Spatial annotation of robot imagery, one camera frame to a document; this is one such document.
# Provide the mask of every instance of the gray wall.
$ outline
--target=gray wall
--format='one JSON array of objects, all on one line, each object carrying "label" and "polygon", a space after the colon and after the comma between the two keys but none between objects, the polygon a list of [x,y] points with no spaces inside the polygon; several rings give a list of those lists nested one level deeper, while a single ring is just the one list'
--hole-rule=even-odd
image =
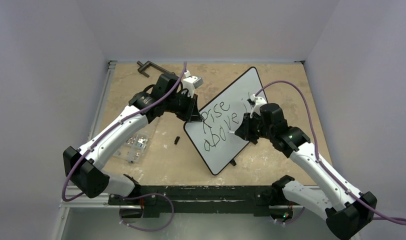
[{"label": "gray wall", "polygon": [[[334,166],[406,217],[406,0],[342,0],[305,64]],[[365,239],[406,239],[373,222]]]},{"label": "gray wall", "polygon": [[0,239],[50,238],[105,67],[74,0],[0,0]]},{"label": "gray wall", "polygon": [[111,60],[300,61],[339,0],[77,0]]}]

